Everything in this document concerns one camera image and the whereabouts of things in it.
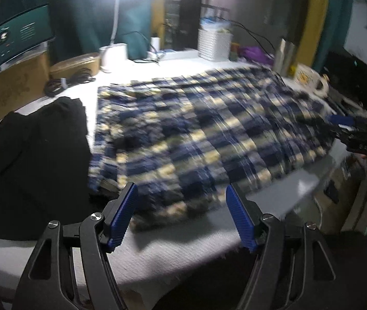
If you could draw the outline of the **black folded garment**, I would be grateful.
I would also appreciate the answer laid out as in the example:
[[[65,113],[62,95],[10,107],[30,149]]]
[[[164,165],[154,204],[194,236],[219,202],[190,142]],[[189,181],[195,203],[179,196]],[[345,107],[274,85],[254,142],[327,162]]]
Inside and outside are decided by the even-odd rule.
[[[37,240],[51,220],[81,222],[90,148],[80,99],[60,97],[0,122],[0,239]]]

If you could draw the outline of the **white charger plug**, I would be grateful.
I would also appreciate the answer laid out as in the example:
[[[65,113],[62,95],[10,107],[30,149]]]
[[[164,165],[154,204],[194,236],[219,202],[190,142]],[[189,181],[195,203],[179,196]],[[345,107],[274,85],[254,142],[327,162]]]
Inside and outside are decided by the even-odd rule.
[[[158,52],[161,49],[161,38],[160,37],[151,37],[151,51]]]

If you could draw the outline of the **white perforated basket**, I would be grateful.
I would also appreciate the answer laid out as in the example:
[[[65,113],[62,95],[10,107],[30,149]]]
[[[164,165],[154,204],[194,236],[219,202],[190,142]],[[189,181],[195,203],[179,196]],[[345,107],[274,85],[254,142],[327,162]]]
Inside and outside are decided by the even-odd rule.
[[[233,34],[230,32],[198,31],[197,51],[202,59],[223,62],[230,56]]]

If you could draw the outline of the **white cartoon mug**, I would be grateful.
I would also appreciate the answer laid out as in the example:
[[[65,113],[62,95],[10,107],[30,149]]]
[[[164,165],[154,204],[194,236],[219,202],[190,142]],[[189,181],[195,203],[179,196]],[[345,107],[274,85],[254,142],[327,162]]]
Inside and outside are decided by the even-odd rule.
[[[306,90],[312,92],[317,97],[327,98],[328,96],[328,77],[326,75],[320,75],[309,66],[298,63],[293,80]]]

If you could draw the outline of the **teal curtain left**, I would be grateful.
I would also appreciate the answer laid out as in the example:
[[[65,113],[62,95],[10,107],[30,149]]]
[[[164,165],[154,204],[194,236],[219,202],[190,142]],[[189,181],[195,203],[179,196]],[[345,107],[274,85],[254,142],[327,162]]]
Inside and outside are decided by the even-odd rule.
[[[44,4],[49,6],[55,35],[51,45],[54,62],[98,52],[109,44],[114,0],[0,0],[0,23]]]

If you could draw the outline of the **white textured table cloth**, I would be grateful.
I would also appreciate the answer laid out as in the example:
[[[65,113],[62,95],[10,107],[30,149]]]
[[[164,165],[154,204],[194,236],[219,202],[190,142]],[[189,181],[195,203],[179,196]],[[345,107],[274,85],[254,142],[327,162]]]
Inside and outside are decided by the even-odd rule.
[[[100,86],[130,81],[148,81],[173,76],[192,76],[204,71],[239,67],[239,62],[209,62],[202,58],[163,60],[160,63],[139,64],[127,61],[119,72],[100,72],[93,83],[73,86],[64,97],[80,99],[87,115],[87,140],[93,143]],[[251,196],[262,211],[277,217],[285,216],[313,191],[323,185],[348,156],[346,147],[334,141],[325,158],[292,172]],[[218,208],[199,218],[179,222],[148,232],[127,231],[123,242],[109,261],[118,284],[130,285],[161,276],[176,276],[192,270],[235,249],[240,238],[226,207]],[[0,293],[13,298],[18,281],[32,253],[34,242],[14,242],[0,239]]]

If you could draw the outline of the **blue yellow plaid pants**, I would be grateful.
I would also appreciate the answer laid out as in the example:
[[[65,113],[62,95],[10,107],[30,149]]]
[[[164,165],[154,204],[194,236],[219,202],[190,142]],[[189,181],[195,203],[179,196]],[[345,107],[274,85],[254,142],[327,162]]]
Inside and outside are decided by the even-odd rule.
[[[195,218],[231,183],[254,193],[323,158],[325,112],[263,66],[104,86],[88,186],[115,196],[135,183],[135,232]]]

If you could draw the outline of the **brown cardboard box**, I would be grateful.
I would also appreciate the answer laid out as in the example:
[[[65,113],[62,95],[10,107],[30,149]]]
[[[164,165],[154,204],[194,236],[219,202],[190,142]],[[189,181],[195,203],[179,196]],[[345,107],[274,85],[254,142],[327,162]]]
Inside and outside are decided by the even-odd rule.
[[[44,51],[0,72],[0,120],[44,96],[49,67],[49,54]]]

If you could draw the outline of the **white power strip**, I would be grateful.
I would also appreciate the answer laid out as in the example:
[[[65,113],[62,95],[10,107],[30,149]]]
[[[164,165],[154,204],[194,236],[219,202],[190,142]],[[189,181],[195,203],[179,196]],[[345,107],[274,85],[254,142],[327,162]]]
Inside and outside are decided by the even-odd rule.
[[[175,59],[193,59],[199,55],[198,50],[186,48],[184,50],[165,49],[158,51],[158,58],[160,60],[175,60]]]

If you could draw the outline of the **purple plastic bag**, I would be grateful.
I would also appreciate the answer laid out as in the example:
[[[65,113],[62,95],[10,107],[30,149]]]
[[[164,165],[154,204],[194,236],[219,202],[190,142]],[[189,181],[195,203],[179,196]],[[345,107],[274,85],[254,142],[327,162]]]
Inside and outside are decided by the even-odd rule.
[[[248,62],[254,62],[267,66],[272,66],[274,58],[265,53],[260,47],[257,46],[245,46],[238,49],[239,57],[244,58]]]

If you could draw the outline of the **tan oval lidded container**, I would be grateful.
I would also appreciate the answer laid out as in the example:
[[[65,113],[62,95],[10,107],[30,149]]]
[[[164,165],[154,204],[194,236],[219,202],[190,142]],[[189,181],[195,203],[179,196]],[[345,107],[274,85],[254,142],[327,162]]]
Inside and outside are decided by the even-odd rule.
[[[95,76],[99,70],[100,55],[97,52],[92,52],[54,64],[49,69],[49,76],[50,79],[68,79],[79,71],[86,71],[91,76]]]

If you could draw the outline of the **yellow teal curtain right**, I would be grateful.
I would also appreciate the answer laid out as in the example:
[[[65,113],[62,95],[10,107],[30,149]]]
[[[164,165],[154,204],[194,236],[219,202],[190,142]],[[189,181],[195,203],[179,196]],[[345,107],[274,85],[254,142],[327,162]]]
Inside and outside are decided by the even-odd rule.
[[[330,52],[342,52],[353,0],[309,0],[295,63],[321,71]]]

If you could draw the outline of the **stainless steel tumbler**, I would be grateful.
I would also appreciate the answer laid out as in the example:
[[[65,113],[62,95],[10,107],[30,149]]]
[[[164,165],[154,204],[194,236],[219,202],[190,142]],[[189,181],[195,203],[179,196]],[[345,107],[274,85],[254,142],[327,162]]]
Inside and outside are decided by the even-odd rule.
[[[282,77],[288,76],[289,69],[293,64],[296,56],[296,51],[297,46],[293,42],[288,41],[285,38],[281,38],[275,52],[275,59],[272,65],[272,71]]]

